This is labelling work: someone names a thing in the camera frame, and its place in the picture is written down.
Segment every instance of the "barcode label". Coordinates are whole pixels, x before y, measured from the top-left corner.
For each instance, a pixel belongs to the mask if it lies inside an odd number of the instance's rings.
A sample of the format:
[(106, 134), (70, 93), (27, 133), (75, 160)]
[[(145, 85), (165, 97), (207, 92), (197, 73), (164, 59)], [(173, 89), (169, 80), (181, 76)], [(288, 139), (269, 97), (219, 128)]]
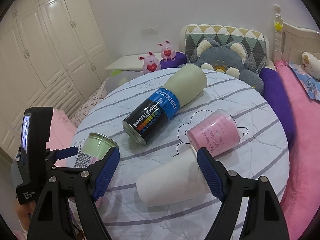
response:
[(75, 163), (75, 168), (86, 168), (91, 164), (92, 156), (80, 152)]

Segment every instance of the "wall outlet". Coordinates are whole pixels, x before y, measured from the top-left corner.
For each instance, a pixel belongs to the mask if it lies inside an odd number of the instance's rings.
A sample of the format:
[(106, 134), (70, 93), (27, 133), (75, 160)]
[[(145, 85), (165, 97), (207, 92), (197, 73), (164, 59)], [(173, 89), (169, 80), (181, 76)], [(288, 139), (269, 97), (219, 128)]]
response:
[(143, 36), (145, 35), (151, 35), (151, 34), (157, 34), (158, 33), (158, 27), (155, 26), (155, 27), (149, 27), (149, 28), (146, 28), (146, 29), (142, 29), (141, 30), (141, 34)]

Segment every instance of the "purple pillow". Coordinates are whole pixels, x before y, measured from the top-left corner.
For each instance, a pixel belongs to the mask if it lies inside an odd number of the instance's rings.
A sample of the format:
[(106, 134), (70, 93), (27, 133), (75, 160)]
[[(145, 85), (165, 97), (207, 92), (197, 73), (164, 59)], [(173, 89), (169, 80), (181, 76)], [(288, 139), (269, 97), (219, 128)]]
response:
[(278, 116), (290, 147), (295, 134), (295, 125), (290, 102), (280, 76), (277, 71), (266, 67), (261, 70), (259, 76), (264, 82), (263, 97)]
[(161, 69), (175, 68), (175, 67), (179, 67), (182, 64), (187, 63), (187, 56), (181, 52), (177, 52), (175, 58), (176, 58), (175, 61), (168, 59), (167, 62), (164, 62), (164, 60), (161, 60), (160, 61)]

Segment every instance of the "pink plastic cup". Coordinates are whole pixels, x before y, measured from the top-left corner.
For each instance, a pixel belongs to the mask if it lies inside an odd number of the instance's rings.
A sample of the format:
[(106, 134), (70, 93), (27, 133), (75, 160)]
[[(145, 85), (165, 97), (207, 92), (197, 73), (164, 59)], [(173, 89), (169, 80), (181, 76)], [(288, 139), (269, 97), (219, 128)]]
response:
[(232, 116), (218, 109), (202, 122), (187, 131), (190, 144), (198, 151), (206, 147), (215, 157), (240, 142), (240, 135)]

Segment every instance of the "pink bunny toy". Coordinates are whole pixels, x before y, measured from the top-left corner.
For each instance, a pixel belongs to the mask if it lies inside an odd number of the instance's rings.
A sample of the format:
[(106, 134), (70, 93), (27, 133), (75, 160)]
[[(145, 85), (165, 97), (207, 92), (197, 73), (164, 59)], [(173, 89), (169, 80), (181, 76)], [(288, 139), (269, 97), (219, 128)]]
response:
[(160, 61), (151, 51), (148, 51), (147, 57), (139, 56), (138, 59), (143, 60), (142, 71), (144, 74), (148, 74), (150, 72), (154, 72), (161, 69)]
[(175, 61), (176, 51), (169, 41), (165, 41), (165, 44), (158, 43), (158, 46), (162, 47), (161, 57), (165, 62), (167, 62), (168, 59)]

